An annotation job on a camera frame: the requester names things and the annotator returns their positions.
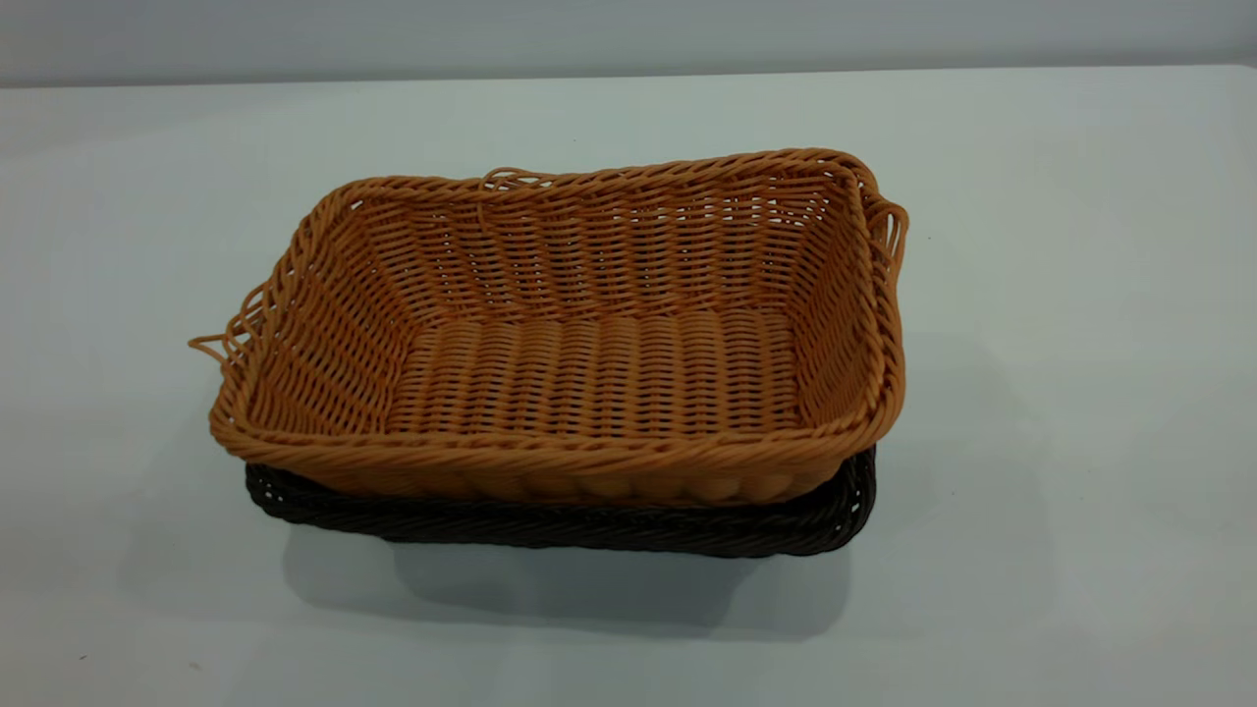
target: stacked baskets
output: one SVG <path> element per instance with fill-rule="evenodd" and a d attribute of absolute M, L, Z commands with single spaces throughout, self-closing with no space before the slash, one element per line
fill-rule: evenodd
<path fill-rule="evenodd" d="M 827 150 L 363 180 L 191 343 L 221 364 L 215 438 L 292 522 L 821 552 L 903 405 L 906 224 Z"/>

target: wicker basket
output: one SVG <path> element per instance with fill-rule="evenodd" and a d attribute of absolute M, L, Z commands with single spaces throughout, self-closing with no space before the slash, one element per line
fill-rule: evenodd
<path fill-rule="evenodd" d="M 850 542 L 877 493 L 874 457 L 872 449 L 856 454 L 833 478 L 784 503 L 732 508 L 362 498 L 261 464 L 246 465 L 245 483 L 253 502 L 275 518 L 390 542 L 766 557 L 816 555 Z"/>
<path fill-rule="evenodd" d="M 342 493 L 781 502 L 899 414 L 906 225 L 827 150 L 370 179 L 191 345 L 229 452 Z"/>

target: dark brown wicker basket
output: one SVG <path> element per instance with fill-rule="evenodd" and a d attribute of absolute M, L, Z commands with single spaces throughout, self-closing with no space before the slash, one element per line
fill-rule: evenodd
<path fill-rule="evenodd" d="M 390 542 L 764 557 L 816 555 L 850 542 L 872 511 L 874 458 L 874 449 L 851 457 L 832 479 L 798 498 L 727 508 L 363 498 L 261 464 L 246 467 L 246 481 L 254 503 L 270 516 Z"/>

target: rectangular basket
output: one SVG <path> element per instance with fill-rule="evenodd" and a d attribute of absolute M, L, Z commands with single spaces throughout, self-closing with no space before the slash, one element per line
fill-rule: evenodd
<path fill-rule="evenodd" d="M 230 453 L 341 493 L 774 503 L 900 411 L 906 226 L 827 150 L 368 179 L 191 345 Z"/>

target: basket rim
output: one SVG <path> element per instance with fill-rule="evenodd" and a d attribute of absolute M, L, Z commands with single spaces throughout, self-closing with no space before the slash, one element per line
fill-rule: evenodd
<path fill-rule="evenodd" d="M 816 166 L 818 171 L 833 174 L 836 177 L 850 177 L 856 187 L 850 190 L 854 213 L 862 216 L 859 220 L 861 243 L 860 287 L 869 297 L 869 328 L 874 336 L 862 337 L 862 343 L 871 357 L 871 375 L 865 386 L 864 399 L 846 415 L 830 420 L 823 425 L 801 426 L 772 433 L 718 433 L 703 437 L 674 438 L 608 438 L 577 434 L 520 434 L 520 433 L 349 433 L 349 434 L 310 434 L 292 433 L 278 429 L 254 426 L 248 419 L 248 401 L 251 400 L 254 385 L 260 376 L 260 362 L 265 360 L 265 336 L 283 311 L 282 297 L 277 297 L 277 283 L 292 276 L 285 267 L 287 255 L 275 265 L 266 282 L 254 288 L 245 298 L 240 313 L 229 322 L 226 332 L 219 337 L 200 337 L 190 342 L 194 347 L 211 352 L 219 359 L 224 374 L 224 384 L 210 413 L 214 437 L 233 454 L 248 460 L 258 460 L 283 467 L 299 463 L 304 468 L 324 467 L 344 468 L 360 458 L 366 449 L 372 452 L 372 467 L 393 468 L 411 464 L 426 464 L 424 457 L 439 457 L 442 463 L 458 463 L 458 457 L 475 464 L 478 457 L 485 453 L 509 450 L 518 464 L 508 464 L 508 469 L 523 470 L 535 467 L 544 459 L 549 465 L 568 467 L 572 473 L 631 473 L 642 463 L 642 454 L 676 458 L 683 455 L 688 463 L 711 465 L 730 460 L 747 462 L 748 457 L 777 463 L 807 463 L 832 458 L 837 454 L 850 455 L 876 443 L 880 434 L 897 416 L 903 406 L 903 350 L 900 345 L 901 326 L 895 294 L 897 270 L 903 257 L 903 233 L 906 230 L 906 214 L 876 191 L 876 180 L 871 171 L 856 157 L 845 152 L 822 148 L 787 148 L 769 152 L 732 155 L 696 161 L 674 161 L 662 165 L 600 170 L 595 172 L 573 172 L 563 175 L 543 175 L 522 170 L 499 169 L 485 177 L 454 180 L 446 177 L 371 177 L 349 182 L 324 196 L 314 210 L 302 221 L 307 228 L 321 213 L 348 213 L 354 201 L 372 196 L 425 196 L 429 199 L 455 200 L 460 196 L 469 201 L 537 199 L 537 190 L 578 189 L 587 192 L 585 185 L 601 181 L 608 187 L 618 187 L 628 180 L 650 175 L 651 179 L 675 179 L 684 169 L 686 181 L 693 182 L 694 170 L 715 170 L 703 174 L 701 181 L 728 179 L 729 176 L 762 175 L 769 167 Z M 499 189 L 499 179 L 512 181 L 509 189 Z M 875 219 L 895 218 L 894 233 L 887 229 L 889 243 L 880 243 L 870 231 L 870 216 Z M 876 263 L 882 263 L 886 272 L 881 273 Z M 207 350 L 204 343 L 219 341 L 226 351 L 225 356 Z"/>

